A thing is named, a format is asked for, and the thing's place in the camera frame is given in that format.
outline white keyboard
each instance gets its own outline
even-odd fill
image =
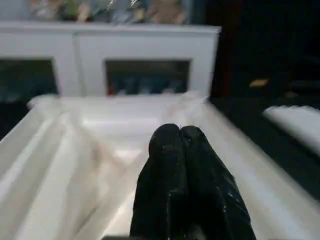
[[[310,106],[272,106],[263,115],[320,156],[319,110]]]

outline colorful items on shelf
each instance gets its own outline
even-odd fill
[[[30,0],[37,20],[188,24],[192,0]]]
[[[186,20],[186,12],[180,0],[151,0],[147,10],[147,17],[155,24],[178,24]]]

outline dark desk surface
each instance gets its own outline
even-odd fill
[[[0,140],[28,113],[26,103],[0,103]]]
[[[263,110],[270,106],[309,105],[320,109],[320,97],[229,98],[210,101],[306,191],[320,200],[320,157],[262,116]]]

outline cabinet door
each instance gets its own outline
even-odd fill
[[[0,32],[0,46],[4,100],[51,93],[82,95],[71,34]]]
[[[81,34],[77,46],[88,96],[183,93],[208,96],[218,34],[111,31]]]

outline white plastic bin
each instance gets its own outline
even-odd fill
[[[212,105],[191,93],[42,96],[32,105],[0,143],[5,156],[0,172],[1,240],[128,235],[148,143],[164,123],[204,131],[234,174],[259,240],[320,239],[318,204]]]

